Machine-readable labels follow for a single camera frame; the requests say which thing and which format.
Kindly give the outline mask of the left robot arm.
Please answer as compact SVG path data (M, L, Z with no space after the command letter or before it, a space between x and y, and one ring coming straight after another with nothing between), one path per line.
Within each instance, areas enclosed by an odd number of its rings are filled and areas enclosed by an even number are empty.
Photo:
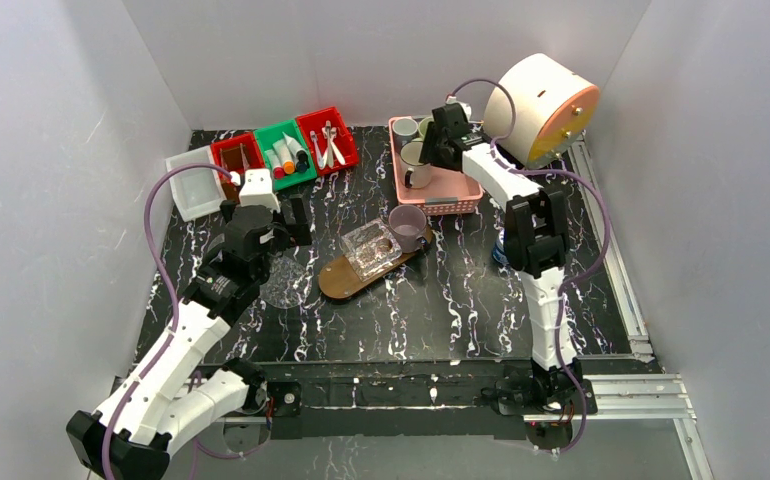
M208 351L259 298L274 256L312 242L308 203L278 209L221 205L222 233L178 297L173 318L135 370L93 411L77 411L66 433L79 462L105 479L160 479L171 458L220 417L253 403L263 370L233 359L180 396Z

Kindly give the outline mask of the white ribbed mug black rim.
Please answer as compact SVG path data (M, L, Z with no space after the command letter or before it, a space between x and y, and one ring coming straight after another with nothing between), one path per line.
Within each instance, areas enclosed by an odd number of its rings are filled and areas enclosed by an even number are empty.
M400 149L401 174L398 179L405 188L422 189L432 181L432 165L421 160L422 150L421 139L412 140Z

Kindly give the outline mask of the purple mug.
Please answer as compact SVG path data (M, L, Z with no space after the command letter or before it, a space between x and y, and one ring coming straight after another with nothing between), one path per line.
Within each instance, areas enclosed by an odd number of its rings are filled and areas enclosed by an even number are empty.
M419 207L413 205L395 207L389 214L388 225L404 254L427 248L428 219Z

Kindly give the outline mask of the clear textured square holder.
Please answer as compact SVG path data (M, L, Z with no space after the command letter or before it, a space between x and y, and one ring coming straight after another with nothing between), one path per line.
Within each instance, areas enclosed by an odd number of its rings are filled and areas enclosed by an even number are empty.
M344 256L360 280L385 272L402 254L390 228L381 220L370 221L340 237Z

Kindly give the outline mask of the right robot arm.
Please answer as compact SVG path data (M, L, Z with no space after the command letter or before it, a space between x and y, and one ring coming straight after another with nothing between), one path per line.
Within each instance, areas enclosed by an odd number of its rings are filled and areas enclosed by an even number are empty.
M532 378L516 399L541 406L570 402L582 373L562 293L570 250L564 196L508 162L472 129L457 103L433 109L421 159L475 180L504 210L504 255L523 284L532 331Z

